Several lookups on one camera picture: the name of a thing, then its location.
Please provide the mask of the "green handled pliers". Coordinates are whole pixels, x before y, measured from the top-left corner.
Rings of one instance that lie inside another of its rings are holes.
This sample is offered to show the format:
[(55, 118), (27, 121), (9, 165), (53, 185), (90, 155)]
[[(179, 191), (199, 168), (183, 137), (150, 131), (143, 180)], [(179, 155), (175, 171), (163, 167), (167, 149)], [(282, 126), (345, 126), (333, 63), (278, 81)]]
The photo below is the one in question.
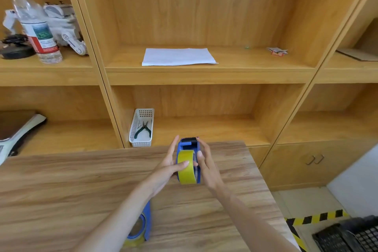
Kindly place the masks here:
[(152, 137), (152, 131), (149, 129), (148, 123), (149, 123), (149, 121), (147, 121), (147, 122), (143, 121), (142, 126), (135, 132), (134, 139), (137, 139), (139, 133), (142, 132), (143, 130), (145, 130), (145, 131), (147, 131), (149, 133), (149, 137), (150, 138)]

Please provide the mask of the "white black flat device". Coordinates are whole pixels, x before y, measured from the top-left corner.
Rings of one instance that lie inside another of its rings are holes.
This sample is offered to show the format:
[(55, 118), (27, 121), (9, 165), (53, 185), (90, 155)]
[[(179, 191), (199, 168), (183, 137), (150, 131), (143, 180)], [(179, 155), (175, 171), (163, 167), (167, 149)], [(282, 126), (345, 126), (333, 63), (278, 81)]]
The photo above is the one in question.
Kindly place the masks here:
[(0, 111), (0, 165), (18, 154), (25, 139), (47, 118), (33, 110)]

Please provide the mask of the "black round device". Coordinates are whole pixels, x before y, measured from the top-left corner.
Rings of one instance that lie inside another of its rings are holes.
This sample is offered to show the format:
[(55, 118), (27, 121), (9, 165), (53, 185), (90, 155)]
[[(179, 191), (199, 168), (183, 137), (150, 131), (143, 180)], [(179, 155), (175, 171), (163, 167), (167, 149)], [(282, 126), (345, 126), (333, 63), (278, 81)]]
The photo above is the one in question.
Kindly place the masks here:
[(24, 34), (11, 34), (0, 40), (0, 57), (2, 59), (24, 59), (36, 52)]

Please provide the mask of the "blue tape dispenser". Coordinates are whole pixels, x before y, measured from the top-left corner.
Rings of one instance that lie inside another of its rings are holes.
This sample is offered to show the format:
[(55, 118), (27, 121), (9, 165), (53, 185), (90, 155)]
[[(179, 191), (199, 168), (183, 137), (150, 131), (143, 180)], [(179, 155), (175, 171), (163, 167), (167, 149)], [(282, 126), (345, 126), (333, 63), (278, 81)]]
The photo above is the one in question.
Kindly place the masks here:
[[(198, 143), (196, 137), (182, 138), (178, 143), (177, 155), (181, 150), (190, 150), (190, 149), (194, 150), (195, 154), (197, 155), (197, 152), (200, 149), (200, 144)], [(200, 184), (200, 182), (201, 182), (201, 169), (198, 168), (198, 183), (197, 184)]]
[(146, 220), (147, 220), (147, 229), (146, 229), (146, 232), (145, 232), (145, 241), (144, 241), (144, 242), (146, 242), (146, 241), (149, 240), (150, 231), (151, 231), (151, 228), (152, 228), (152, 216), (151, 216), (150, 201), (146, 204), (146, 206), (144, 207), (141, 214), (144, 214), (144, 216), (146, 217)]

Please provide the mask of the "black plastic crate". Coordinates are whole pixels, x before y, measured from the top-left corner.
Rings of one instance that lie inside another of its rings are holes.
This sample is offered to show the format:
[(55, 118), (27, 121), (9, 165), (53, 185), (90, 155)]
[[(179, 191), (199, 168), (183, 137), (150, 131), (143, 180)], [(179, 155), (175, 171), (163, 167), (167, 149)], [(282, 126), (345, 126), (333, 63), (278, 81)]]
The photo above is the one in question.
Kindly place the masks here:
[(321, 252), (378, 252), (378, 216), (351, 218), (312, 238)]

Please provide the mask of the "person's right hand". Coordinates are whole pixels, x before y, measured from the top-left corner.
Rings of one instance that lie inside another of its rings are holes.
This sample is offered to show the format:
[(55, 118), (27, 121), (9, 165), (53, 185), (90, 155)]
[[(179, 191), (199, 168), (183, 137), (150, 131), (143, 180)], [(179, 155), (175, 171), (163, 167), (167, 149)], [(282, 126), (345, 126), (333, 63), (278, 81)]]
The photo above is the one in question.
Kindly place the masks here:
[(207, 143), (196, 137), (201, 147), (201, 152), (205, 157), (206, 171), (201, 172), (201, 180), (205, 182), (206, 187), (211, 194), (219, 201), (223, 202), (224, 198), (228, 195), (228, 189), (226, 188), (219, 169), (217, 168), (211, 154), (210, 147)]

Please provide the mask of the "wooden shelf unit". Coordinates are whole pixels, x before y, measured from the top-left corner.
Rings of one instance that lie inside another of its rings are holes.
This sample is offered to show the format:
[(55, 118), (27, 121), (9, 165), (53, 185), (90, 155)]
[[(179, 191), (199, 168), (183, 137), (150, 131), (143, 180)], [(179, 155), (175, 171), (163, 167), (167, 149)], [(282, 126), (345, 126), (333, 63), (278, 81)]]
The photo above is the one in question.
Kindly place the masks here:
[[(378, 144), (378, 64), (336, 53), (372, 0), (35, 1), (73, 5), (89, 56), (0, 59), (0, 111), (48, 119), (17, 155), (130, 148), (138, 108), (155, 110), (152, 146), (242, 140), (271, 190), (325, 185)], [(217, 64), (142, 66), (147, 48)]]

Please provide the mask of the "clear plastic bottle red cap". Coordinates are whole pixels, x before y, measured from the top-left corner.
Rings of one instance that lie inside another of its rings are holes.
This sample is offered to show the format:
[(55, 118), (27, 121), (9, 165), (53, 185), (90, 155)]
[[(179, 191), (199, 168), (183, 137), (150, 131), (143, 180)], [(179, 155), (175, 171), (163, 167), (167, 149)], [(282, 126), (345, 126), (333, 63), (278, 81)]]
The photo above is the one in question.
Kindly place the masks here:
[(29, 43), (45, 64), (60, 63), (63, 56), (47, 22), (47, 15), (42, 6), (34, 0), (12, 0), (13, 9), (7, 11), (6, 26), (13, 34), (15, 21), (19, 21)]

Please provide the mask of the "white plastic basket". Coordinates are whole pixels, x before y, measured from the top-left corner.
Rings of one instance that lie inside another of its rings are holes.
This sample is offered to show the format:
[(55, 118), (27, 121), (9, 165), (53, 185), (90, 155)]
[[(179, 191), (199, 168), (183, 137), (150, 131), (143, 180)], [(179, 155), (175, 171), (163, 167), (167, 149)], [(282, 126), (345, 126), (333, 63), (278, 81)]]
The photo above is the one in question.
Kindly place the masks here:
[(147, 131), (143, 130), (140, 132), (137, 139), (134, 139), (134, 134), (142, 126), (143, 121), (149, 121), (148, 127), (153, 132), (154, 111), (153, 108), (139, 108), (135, 110), (129, 131), (129, 142), (132, 147), (149, 147), (152, 145), (152, 137), (149, 137)]

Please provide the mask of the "brown cardboard piece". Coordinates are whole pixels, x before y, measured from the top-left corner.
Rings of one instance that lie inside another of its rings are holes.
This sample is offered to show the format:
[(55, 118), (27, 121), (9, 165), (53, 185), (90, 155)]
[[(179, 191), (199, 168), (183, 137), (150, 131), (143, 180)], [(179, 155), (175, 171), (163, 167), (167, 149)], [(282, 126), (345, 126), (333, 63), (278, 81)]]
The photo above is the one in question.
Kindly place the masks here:
[(367, 53), (360, 49), (353, 49), (353, 48), (343, 48), (337, 49), (336, 52), (356, 59), (358, 61), (371, 61), (371, 62), (378, 62), (378, 55)]

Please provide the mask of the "person's right forearm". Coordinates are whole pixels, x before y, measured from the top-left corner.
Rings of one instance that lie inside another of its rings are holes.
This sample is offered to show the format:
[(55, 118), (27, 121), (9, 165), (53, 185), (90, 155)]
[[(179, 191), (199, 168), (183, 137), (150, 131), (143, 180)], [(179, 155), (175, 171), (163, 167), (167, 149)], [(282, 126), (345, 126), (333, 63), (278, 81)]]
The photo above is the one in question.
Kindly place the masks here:
[(229, 215), (250, 252), (299, 252), (293, 243), (247, 207), (224, 185), (209, 190)]

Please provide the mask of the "yellow black hazard tape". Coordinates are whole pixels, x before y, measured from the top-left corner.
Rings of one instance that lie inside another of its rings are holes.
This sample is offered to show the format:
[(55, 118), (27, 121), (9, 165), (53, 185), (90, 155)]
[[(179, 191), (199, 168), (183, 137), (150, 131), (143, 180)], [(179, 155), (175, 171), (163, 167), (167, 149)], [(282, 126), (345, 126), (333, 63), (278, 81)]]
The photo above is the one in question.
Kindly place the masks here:
[(301, 252), (307, 252), (307, 248), (297, 233), (295, 227), (308, 224), (317, 224), (322, 221), (333, 220), (336, 218), (349, 217), (350, 215), (344, 210), (334, 210), (329, 212), (320, 213), (317, 215), (310, 215), (303, 218), (285, 218), (286, 224), (289, 227), (297, 245)]

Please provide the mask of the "person's left forearm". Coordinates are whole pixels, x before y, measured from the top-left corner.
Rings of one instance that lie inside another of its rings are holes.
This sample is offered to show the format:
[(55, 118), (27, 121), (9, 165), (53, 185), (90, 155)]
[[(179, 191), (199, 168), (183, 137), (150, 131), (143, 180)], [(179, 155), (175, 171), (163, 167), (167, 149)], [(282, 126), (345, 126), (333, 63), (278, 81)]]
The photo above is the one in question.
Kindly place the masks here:
[(120, 252), (144, 206), (160, 190), (147, 181), (141, 182), (72, 252)]

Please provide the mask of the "person's left hand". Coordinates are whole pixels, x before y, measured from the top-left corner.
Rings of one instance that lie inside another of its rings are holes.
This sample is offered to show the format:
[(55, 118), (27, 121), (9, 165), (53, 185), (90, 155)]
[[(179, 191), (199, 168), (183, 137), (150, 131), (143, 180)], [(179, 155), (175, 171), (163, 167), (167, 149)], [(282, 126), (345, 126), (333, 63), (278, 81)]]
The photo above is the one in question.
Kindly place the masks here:
[(177, 164), (174, 162), (173, 153), (175, 147), (179, 141), (179, 135), (177, 135), (170, 144), (166, 156), (155, 167), (152, 173), (141, 183), (142, 192), (144, 192), (147, 200), (150, 200), (157, 193), (159, 193), (163, 187), (168, 183), (169, 179), (175, 174), (170, 173), (170, 166)]

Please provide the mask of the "yellow tape roll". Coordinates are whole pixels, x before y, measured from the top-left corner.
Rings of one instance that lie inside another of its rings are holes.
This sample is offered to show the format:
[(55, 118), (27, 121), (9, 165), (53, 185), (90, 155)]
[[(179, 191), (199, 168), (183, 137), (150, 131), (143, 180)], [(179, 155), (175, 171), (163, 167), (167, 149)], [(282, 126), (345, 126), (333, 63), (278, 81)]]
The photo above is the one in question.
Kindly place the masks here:
[(194, 166), (196, 162), (195, 151), (181, 150), (177, 155), (177, 163), (188, 161), (186, 168), (178, 172), (178, 180), (182, 185), (191, 185), (198, 183), (198, 168)]
[(147, 220), (144, 214), (140, 214), (139, 218), (132, 227), (130, 233), (125, 239), (123, 247), (136, 247), (145, 241), (145, 232), (147, 229)]

